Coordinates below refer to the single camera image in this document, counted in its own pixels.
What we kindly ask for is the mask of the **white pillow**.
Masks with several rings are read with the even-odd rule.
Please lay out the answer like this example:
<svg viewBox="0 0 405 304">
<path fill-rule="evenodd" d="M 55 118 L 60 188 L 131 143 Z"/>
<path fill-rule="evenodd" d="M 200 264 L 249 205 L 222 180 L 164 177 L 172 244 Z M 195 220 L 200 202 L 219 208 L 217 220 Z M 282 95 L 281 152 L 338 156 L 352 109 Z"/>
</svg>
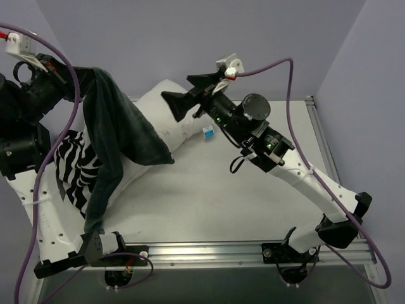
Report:
<svg viewBox="0 0 405 304">
<path fill-rule="evenodd" d="M 192 112 L 189 111 L 183 120 L 177 122 L 172 116 L 169 106 L 161 97 L 163 91 L 169 91 L 171 89 L 175 90 L 175 92 L 185 91 L 184 88 L 178 84 L 170 80 L 164 80 L 154 86 L 138 101 L 132 103 L 153 125 L 155 131 L 162 140 L 164 140 L 172 154 L 188 138 L 196 135 L 202 131 L 203 128 L 211 125 L 211 119 L 207 115 L 203 115 L 201 118 L 193 118 Z M 149 167 L 132 163 L 129 159 L 124 158 L 124 178 L 109 199 L 108 205 L 112 204 L 124 188 L 135 178 L 145 173 Z"/>
</svg>

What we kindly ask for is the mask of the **zebra print pillowcase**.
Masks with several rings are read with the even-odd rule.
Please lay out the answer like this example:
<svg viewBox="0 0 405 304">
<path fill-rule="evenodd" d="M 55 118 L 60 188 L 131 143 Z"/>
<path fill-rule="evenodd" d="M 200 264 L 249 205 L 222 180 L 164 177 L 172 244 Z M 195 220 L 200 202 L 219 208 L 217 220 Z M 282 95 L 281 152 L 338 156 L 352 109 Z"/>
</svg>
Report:
<svg viewBox="0 0 405 304">
<path fill-rule="evenodd" d="M 85 129 L 69 130 L 54 152 L 56 177 L 84 218 L 84 232 L 102 234 L 109 199 L 124 178 L 123 159 L 145 167 L 172 164 L 169 147 L 101 68 L 85 93 Z"/>
</svg>

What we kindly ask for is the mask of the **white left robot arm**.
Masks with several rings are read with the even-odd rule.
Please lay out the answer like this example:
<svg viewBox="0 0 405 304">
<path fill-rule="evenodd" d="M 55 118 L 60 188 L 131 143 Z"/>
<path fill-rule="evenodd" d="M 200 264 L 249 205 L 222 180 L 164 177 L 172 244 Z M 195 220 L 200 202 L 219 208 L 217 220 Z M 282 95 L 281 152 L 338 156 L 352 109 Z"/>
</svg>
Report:
<svg viewBox="0 0 405 304">
<path fill-rule="evenodd" d="M 85 233 L 83 220 L 61 197 L 56 179 L 49 131 L 40 123 L 62 99 L 73 101 L 75 88 L 68 68 L 51 55 L 35 56 L 31 79 L 18 85 L 1 77 L 1 175 L 24 206 L 35 229 L 40 260 L 39 279 L 72 267 L 109 261 L 123 264 L 128 257 L 118 232 Z"/>
</svg>

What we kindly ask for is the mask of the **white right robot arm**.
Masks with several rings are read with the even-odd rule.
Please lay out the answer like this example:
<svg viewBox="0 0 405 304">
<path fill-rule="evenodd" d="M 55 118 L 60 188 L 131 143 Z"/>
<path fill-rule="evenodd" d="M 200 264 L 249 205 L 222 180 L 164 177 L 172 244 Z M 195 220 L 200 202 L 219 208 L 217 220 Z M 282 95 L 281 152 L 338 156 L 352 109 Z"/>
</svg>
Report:
<svg viewBox="0 0 405 304">
<path fill-rule="evenodd" d="M 359 229 L 348 218 L 362 223 L 372 198 L 368 193 L 350 191 L 313 166 L 305 166 L 297 148 L 267 120 L 271 106 L 263 96 L 248 94 L 239 104 L 224 94 L 219 73 L 190 75 L 193 88 L 186 93 L 163 91 L 176 121 L 181 121 L 195 106 L 194 116 L 207 114 L 240 149 L 240 159 L 249 161 L 262 171 L 277 177 L 298 190 L 322 212 L 321 222 L 310 228 L 293 227 L 281 245 L 281 254 L 296 261 L 310 248 L 329 245 L 347 248 Z"/>
</svg>

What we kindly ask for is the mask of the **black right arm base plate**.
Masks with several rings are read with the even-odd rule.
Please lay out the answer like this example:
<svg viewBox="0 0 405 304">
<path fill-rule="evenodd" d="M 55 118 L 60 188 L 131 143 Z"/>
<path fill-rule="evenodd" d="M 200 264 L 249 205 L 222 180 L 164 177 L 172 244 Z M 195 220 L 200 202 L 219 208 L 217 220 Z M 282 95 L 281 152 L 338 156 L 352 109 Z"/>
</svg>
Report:
<svg viewBox="0 0 405 304">
<path fill-rule="evenodd" d="M 262 243 L 262 259 L 265 264 L 302 264 L 318 261 L 319 258 L 315 252 L 311 254 L 309 251 L 298 253 L 289 245 L 278 243 Z"/>
</svg>

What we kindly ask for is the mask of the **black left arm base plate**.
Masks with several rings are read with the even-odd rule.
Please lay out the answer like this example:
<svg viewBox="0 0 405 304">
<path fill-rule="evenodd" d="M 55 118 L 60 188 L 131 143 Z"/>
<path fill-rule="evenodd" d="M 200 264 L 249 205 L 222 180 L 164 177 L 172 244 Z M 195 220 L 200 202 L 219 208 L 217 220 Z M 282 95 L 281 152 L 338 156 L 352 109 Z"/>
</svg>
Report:
<svg viewBox="0 0 405 304">
<path fill-rule="evenodd" d="M 147 245 L 129 245 L 124 251 L 110 253 L 104 258 L 91 263 L 92 267 L 144 267 L 148 262 L 139 256 L 143 253 L 144 257 L 149 256 L 149 247 Z"/>
</svg>

